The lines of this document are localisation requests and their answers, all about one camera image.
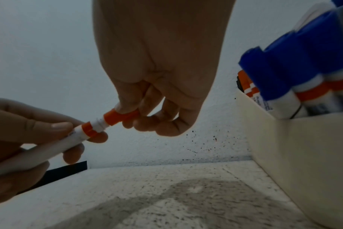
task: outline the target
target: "countertop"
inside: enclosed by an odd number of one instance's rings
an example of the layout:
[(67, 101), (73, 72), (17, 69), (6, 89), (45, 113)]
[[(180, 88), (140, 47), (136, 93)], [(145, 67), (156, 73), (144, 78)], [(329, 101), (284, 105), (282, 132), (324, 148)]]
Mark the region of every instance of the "countertop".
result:
[(0, 229), (292, 229), (311, 222), (253, 161), (90, 169), (0, 204)]

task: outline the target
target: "white container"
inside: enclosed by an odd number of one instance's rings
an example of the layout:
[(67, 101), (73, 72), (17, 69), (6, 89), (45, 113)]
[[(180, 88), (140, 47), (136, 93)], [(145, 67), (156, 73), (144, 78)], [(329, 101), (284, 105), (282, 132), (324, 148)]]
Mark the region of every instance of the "white container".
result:
[(319, 224), (343, 229), (343, 112), (278, 120), (237, 92), (253, 159)]

